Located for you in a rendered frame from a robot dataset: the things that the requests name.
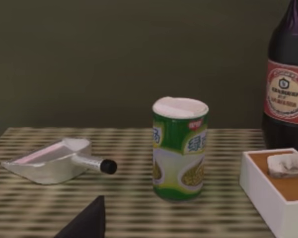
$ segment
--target bottle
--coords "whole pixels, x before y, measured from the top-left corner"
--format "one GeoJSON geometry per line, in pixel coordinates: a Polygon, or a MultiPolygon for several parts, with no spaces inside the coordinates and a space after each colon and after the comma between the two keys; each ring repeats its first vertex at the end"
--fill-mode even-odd
{"type": "Polygon", "coordinates": [[[268,149],[298,150],[298,0],[274,30],[268,58],[264,141],[268,149]]]}

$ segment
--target striped placemat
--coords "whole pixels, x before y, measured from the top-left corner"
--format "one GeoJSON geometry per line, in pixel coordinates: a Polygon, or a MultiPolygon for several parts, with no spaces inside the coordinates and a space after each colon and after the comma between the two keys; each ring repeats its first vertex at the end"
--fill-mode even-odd
{"type": "Polygon", "coordinates": [[[93,153],[115,160],[119,170],[42,186],[0,166],[0,238],[53,237],[98,195],[105,195],[107,238],[274,237],[238,185],[241,152],[263,148],[259,130],[210,129],[204,191],[181,204],[152,191],[150,128],[9,128],[0,138],[0,162],[63,136],[91,139],[93,153]]]}

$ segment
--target black handle tip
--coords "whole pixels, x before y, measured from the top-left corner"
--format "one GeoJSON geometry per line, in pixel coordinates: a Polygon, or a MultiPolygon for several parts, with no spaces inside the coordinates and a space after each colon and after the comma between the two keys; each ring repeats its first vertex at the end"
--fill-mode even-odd
{"type": "Polygon", "coordinates": [[[117,171],[117,163],[113,160],[103,160],[100,164],[103,173],[113,175],[117,171]]]}

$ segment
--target white tissue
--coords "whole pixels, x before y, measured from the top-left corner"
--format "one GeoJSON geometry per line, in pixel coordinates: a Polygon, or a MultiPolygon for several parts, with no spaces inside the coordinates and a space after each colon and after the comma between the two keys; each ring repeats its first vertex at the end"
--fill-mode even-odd
{"type": "Polygon", "coordinates": [[[275,178],[298,177],[298,153],[272,155],[267,159],[269,175],[275,178]]]}

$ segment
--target white lid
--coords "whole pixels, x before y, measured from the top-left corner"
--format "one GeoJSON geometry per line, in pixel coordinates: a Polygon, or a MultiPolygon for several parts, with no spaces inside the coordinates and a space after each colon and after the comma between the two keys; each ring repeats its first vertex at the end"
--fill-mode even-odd
{"type": "Polygon", "coordinates": [[[193,119],[204,116],[209,107],[195,99],[164,97],[155,102],[152,110],[167,118],[193,119]]]}

